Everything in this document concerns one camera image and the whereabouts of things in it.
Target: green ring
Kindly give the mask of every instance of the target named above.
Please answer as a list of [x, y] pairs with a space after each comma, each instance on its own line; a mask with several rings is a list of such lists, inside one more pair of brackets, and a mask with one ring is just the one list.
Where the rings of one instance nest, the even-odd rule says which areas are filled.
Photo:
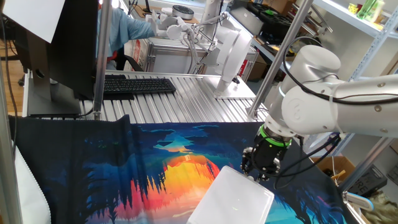
[[[268, 137], [268, 135], [264, 132], [264, 125], [262, 125], [261, 127], [260, 127], [260, 134], [261, 134], [261, 136], [263, 137], [263, 138], [266, 138], [266, 137]], [[275, 146], [279, 146], [279, 147], [285, 147], [285, 146], [289, 146], [291, 143], [292, 143], [292, 140], [290, 140], [288, 143], [280, 143], [280, 142], [277, 142], [277, 141], [275, 141], [275, 140], [272, 140], [272, 138], [266, 138], [266, 140], [267, 140], [267, 142], [269, 142], [269, 143], [271, 143], [271, 144], [273, 144], [273, 145], [275, 145]]]

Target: white cloth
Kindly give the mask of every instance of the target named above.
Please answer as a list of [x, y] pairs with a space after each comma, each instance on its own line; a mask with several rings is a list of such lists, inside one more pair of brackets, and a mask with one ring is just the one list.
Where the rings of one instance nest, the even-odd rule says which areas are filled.
[[15, 152], [15, 168], [23, 224], [51, 224], [47, 200], [18, 148]]

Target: wire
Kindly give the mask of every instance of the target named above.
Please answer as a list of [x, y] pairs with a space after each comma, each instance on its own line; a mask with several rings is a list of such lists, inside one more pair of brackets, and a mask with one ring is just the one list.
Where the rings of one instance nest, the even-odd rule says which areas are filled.
[[[304, 86], [302, 83], [300, 83], [289, 71], [289, 69], [287, 68], [287, 64], [286, 64], [286, 54], [290, 49], [290, 46], [296, 42], [297, 40], [300, 39], [309, 39], [312, 41], [315, 41], [316, 43], [318, 43], [320, 46], [322, 46], [317, 40], [311, 38], [311, 37], [298, 37], [296, 39], [294, 39], [285, 49], [284, 52], [284, 59], [283, 59], [283, 65], [286, 71], [286, 74], [306, 93], [309, 93], [311, 95], [317, 96], [321, 99], [327, 100], [329, 101], [331, 96], [328, 95], [324, 95], [322, 93], [317, 93], [309, 88], [307, 88], [306, 86]], [[339, 98], [333, 98], [332, 99], [334, 103], [340, 103], [343, 105], [358, 105], [358, 106], [365, 106], [365, 105], [375, 105], [375, 104], [386, 104], [386, 103], [396, 103], [398, 102], [398, 97], [395, 98], [389, 98], [389, 99], [385, 99], [385, 100], [372, 100], [372, 101], [345, 101], [345, 100], [341, 100]]]
[[326, 145], [326, 146], [321, 146], [319, 149], [319, 151], [317, 151], [317, 152], [315, 152], [315, 151], [313, 151], [312, 153], [310, 153], [310, 154], [308, 154], [307, 156], [305, 156], [304, 158], [302, 158], [302, 159], [299, 159], [297, 162], [294, 162], [293, 164], [291, 164], [291, 165], [289, 165], [287, 168], [285, 168], [279, 175], [281, 176], [281, 177], [290, 177], [290, 176], [293, 176], [293, 175], [297, 175], [297, 174], [301, 174], [301, 173], [303, 173], [303, 172], [305, 172], [305, 171], [307, 171], [307, 170], [309, 170], [309, 169], [311, 169], [312, 167], [315, 167], [318, 163], [320, 163], [324, 158], [326, 158], [326, 156], [328, 156], [334, 149], [335, 149], [335, 147], [338, 145], [338, 143], [341, 141], [341, 138], [340, 138], [340, 136], [339, 135], [337, 135], [335, 138], [333, 138], [330, 142], [334, 142], [333, 143], [333, 145], [332, 145], [332, 147], [323, 155], [323, 156], [321, 156], [321, 158], [319, 158], [319, 160], [317, 160], [316, 162], [314, 162], [313, 164], [311, 164], [310, 166], [308, 166], [307, 168], [304, 168], [304, 169], [302, 169], [302, 170], [300, 170], [300, 171], [297, 171], [297, 172], [294, 172], [294, 173], [291, 173], [291, 174], [285, 174], [289, 169], [291, 169], [292, 167], [294, 167], [295, 165], [297, 165], [299, 162], [302, 162], [304, 159], [308, 159], [309, 157], [311, 157], [311, 156], [313, 156], [315, 153], [317, 153], [317, 152], [319, 152], [320, 150], [322, 150], [324, 147], [326, 147], [326, 146], [328, 146], [328, 145]]
[[347, 99], [347, 98], [356, 97], [356, 96], [398, 96], [398, 94], [393, 94], [393, 93], [368, 93], [368, 94], [357, 94], [357, 95], [344, 96], [344, 97], [340, 97], [340, 98], [336, 98], [336, 99], [342, 100], [342, 99]]
[[[304, 150], [303, 150], [303, 145], [304, 145], [304, 138], [299, 136], [298, 137], [299, 141], [300, 141], [300, 159], [303, 157], [304, 154]], [[296, 172], [298, 172], [301, 169], [301, 163], [298, 164], [297, 170]], [[279, 190], [279, 189], [283, 189], [286, 188], [287, 186], [289, 186], [289, 184], [296, 178], [296, 175], [294, 175], [285, 185], [278, 187], [278, 181], [280, 179], [280, 177], [277, 177], [275, 182], [274, 182], [274, 189], [275, 190]]]
[[13, 53], [14, 55], [18, 56], [18, 54], [15, 53], [15, 51], [12, 49], [11, 40], [8, 40], [8, 42], [10, 43], [10, 48], [11, 48], [12, 53]]
[[144, 10], [143, 10], [143, 8], [141, 8], [141, 6], [139, 6], [139, 5], [136, 4], [136, 7], [140, 8], [140, 9], [144, 12]]
[[[85, 113], [85, 114], [79, 114], [79, 115], [63, 115], [62, 117], [63, 118], [82, 118], [82, 117], [84, 117], [84, 116], [87, 116], [87, 115], [89, 115], [89, 114], [91, 114], [93, 112], [93, 108], [91, 109], [91, 110], [89, 110], [87, 113]], [[42, 116], [42, 115], [39, 115], [39, 116], [35, 116], [35, 115], [30, 115], [29, 116], [30, 118], [54, 118], [54, 116]]]
[[8, 67], [8, 46], [7, 46], [7, 39], [6, 39], [6, 27], [4, 26], [3, 14], [1, 13], [0, 16], [1, 16], [1, 25], [2, 25], [2, 35], [3, 35], [4, 43], [6, 46], [6, 75], [7, 75], [7, 82], [8, 82], [8, 90], [10, 91], [10, 97], [11, 97], [12, 105], [14, 107], [14, 112], [15, 112], [14, 142], [12, 144], [12, 154], [15, 155], [16, 139], [17, 139], [18, 112], [17, 112], [17, 105], [15, 102], [14, 94], [12, 94], [11, 79], [10, 79], [10, 73], [9, 73], [9, 67]]
[[317, 79], [317, 80], [310, 80], [310, 81], [302, 82], [302, 84], [304, 84], [304, 83], [309, 83], [309, 82], [317, 82], [317, 81], [326, 79], [326, 78], [328, 78], [328, 77], [330, 77], [330, 76], [335, 76], [335, 77], [339, 80], [339, 77], [338, 77], [336, 74], [329, 74], [329, 75], [327, 75], [327, 76], [325, 76], [325, 77], [322, 77], [322, 78], [320, 78], [320, 79]]
[[222, 18], [222, 19], [218, 19], [216, 22], [212, 22], [212, 23], [209, 23], [209, 24], [202, 24], [201, 26], [214, 25], [214, 24], [217, 24], [217, 23], [223, 21], [224, 19], [226, 19], [226, 18], [228, 18], [228, 17], [229, 17], [229, 16], [226, 16], [226, 17], [224, 17], [224, 18]]
[[[255, 144], [255, 146], [257, 146], [258, 144], [260, 144], [260, 142], [262, 142], [263, 140], [265, 140], [265, 139], [267, 139], [267, 138], [270, 138], [270, 137], [267, 136], [267, 137], [265, 137], [265, 138], [262, 138], [262, 140], [259, 141], [259, 143]], [[273, 139], [276, 139], [277, 141], [280, 141], [280, 139], [281, 139], [281, 138], [278, 139], [278, 138], [275, 138], [275, 137], [272, 137], [272, 138], [273, 138]], [[252, 155], [251, 155], [251, 157], [252, 157], [252, 158], [251, 158], [251, 160], [252, 160], [252, 165], [253, 165], [254, 168], [256, 168], [261, 174], [263, 174], [263, 175], [265, 175], [265, 176], [268, 176], [268, 177], [278, 177], [278, 176], [280, 176], [280, 177], [290, 177], [290, 176], [293, 176], [293, 175], [301, 174], [302, 172], [305, 172], [305, 171], [311, 169], [312, 167], [314, 167], [315, 165], [317, 165], [319, 162], [321, 162], [322, 159], [324, 159], [324, 158], [328, 155], [328, 153], [331, 153], [332, 150], [334, 150], [334, 148], [337, 146], [337, 144], [340, 142], [340, 140], [341, 140], [340, 136], [339, 136], [339, 135], [336, 135], [335, 137], [329, 139], [326, 143], [324, 143], [323, 145], [321, 145], [318, 149], [314, 150], [313, 152], [309, 153], [307, 156], [305, 156], [305, 157], [303, 157], [303, 158], [297, 160], [296, 162], [292, 163], [291, 165], [289, 165], [289, 166], [288, 166], [286, 169], [284, 169], [280, 174], [268, 174], [268, 173], [262, 171], [261, 169], [259, 169], [258, 166], [257, 166], [257, 164], [254, 162], [254, 159], [253, 159], [253, 157], [254, 157], [254, 151], [256, 150], [256, 148], [253, 147], [253, 151], [252, 151], [252, 153], [251, 153], [251, 154], [252, 154]], [[292, 167], [294, 167], [295, 165], [297, 165], [299, 162], [302, 162], [302, 161], [304, 161], [305, 159], [308, 159], [309, 157], [311, 157], [311, 156], [313, 156], [314, 154], [318, 153], [318, 152], [321, 151], [323, 148], [329, 146], [329, 145], [330, 145], [331, 143], [333, 143], [333, 142], [335, 142], [335, 144], [332, 146], [332, 148], [330, 149], [330, 151], [328, 151], [328, 153], [324, 154], [318, 161], [316, 161], [316, 163], [312, 164], [311, 166], [309, 166], [309, 167], [307, 167], [307, 168], [305, 168], [305, 169], [303, 169], [303, 170], [300, 170], [300, 171], [297, 171], [297, 172], [294, 172], [294, 173], [291, 173], [291, 174], [285, 174], [289, 169], [291, 169]]]

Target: monitor stand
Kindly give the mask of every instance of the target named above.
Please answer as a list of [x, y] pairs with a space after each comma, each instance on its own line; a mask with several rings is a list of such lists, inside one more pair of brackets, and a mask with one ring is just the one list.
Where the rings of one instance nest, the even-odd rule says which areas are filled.
[[29, 78], [27, 114], [36, 117], [71, 117], [80, 114], [79, 100], [73, 90], [65, 85], [50, 84], [47, 43], [27, 31], [27, 41], [32, 64]]
[[49, 84], [50, 99], [37, 93], [40, 87], [29, 79], [28, 116], [34, 117], [68, 117], [81, 114], [80, 103], [75, 99], [73, 90], [60, 84]]

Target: office chair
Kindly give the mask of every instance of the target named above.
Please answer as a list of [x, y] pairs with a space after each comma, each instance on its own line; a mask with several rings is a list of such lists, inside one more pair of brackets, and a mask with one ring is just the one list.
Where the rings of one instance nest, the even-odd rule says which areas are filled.
[[124, 64], [126, 64], [126, 61], [128, 61], [136, 72], [143, 72], [144, 70], [139, 66], [139, 64], [130, 56], [127, 56], [124, 54], [124, 47], [120, 48], [118, 50], [118, 54], [116, 56], [116, 70], [123, 71], [124, 70]]

